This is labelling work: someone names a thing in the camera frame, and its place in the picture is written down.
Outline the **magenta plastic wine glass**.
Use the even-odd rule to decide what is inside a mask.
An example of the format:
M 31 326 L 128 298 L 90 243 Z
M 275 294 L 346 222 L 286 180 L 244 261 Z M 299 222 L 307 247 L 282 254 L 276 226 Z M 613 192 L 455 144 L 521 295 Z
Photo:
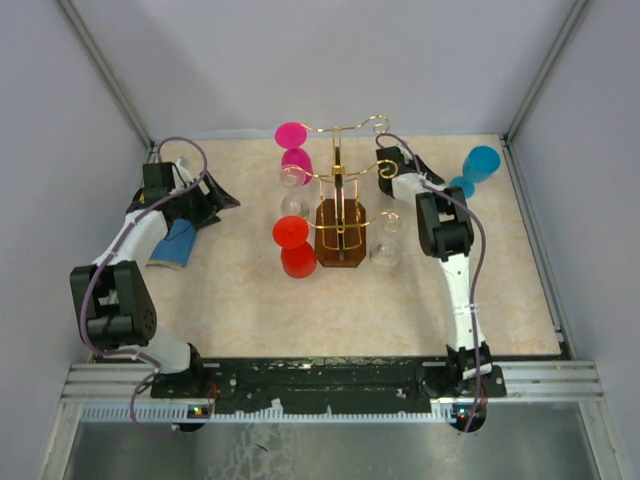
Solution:
M 276 144 L 284 149 L 281 167 L 287 176 L 294 176 L 300 186 L 306 186 L 313 174 L 311 157 L 302 148 L 307 137 L 307 129 L 297 122 L 280 125 L 274 134 Z

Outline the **cyan plastic wine glass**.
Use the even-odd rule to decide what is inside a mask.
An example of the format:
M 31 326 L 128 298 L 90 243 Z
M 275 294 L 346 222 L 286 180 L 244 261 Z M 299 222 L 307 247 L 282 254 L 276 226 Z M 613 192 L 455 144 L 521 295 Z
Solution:
M 476 191 L 476 185 L 488 180 L 501 166 L 500 154 L 490 146 L 474 147 L 465 158 L 462 174 L 454 177 L 450 187 L 462 189 L 466 198 L 471 198 Z

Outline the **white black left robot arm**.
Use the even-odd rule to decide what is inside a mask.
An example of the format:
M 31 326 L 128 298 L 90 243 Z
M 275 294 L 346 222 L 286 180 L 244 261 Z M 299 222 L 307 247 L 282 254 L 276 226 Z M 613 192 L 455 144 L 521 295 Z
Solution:
M 184 395 L 201 394 L 208 373 L 194 364 L 192 345 L 159 326 L 143 270 L 158 246 L 185 241 L 239 204 L 209 172 L 192 177 L 179 162 L 145 165 L 143 185 L 116 238 L 91 264 L 70 274 L 83 343 L 99 356 L 149 363 L 159 374 L 173 374 L 174 387 Z

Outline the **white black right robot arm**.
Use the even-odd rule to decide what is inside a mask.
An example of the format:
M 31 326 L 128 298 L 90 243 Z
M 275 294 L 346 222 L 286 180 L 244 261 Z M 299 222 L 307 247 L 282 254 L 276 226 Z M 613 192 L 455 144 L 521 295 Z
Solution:
M 385 195 L 415 208 L 423 254 L 437 260 L 447 285 L 451 338 L 446 345 L 448 387 L 470 395 L 492 370 L 491 354 L 472 299 L 472 217 L 464 191 L 449 186 L 403 146 L 376 149 L 378 186 Z

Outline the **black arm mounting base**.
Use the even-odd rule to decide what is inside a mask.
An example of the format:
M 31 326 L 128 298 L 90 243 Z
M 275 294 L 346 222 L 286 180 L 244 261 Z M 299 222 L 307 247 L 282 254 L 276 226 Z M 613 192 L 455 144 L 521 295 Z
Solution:
M 434 401 L 451 399 L 455 427 L 470 419 L 478 430 L 487 401 L 505 397 L 507 389 L 499 366 L 479 380 L 465 380 L 438 357 L 210 358 L 158 375 L 150 393 L 154 399 L 200 400 L 208 416 L 263 413 L 279 403 L 294 418 L 430 414 Z

